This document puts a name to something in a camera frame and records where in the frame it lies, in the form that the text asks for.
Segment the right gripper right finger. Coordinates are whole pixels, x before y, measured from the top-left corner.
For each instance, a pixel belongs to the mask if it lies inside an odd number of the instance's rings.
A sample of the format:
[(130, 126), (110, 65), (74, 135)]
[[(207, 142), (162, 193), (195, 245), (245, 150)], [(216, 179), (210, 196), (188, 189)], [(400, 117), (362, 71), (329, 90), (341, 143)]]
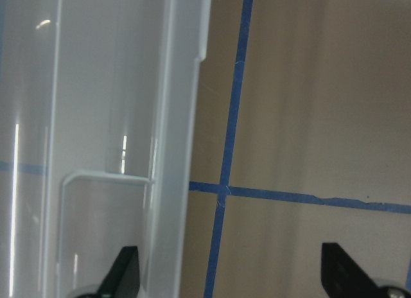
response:
[(321, 284), (328, 297), (382, 297), (376, 283), (338, 243), (323, 243)]

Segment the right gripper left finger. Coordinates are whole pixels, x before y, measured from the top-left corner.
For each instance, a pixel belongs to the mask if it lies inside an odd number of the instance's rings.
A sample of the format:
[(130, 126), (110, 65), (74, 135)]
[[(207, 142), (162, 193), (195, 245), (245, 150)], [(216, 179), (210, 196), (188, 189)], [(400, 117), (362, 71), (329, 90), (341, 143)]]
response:
[(137, 297), (140, 289), (137, 246), (123, 247), (98, 288), (97, 297)]

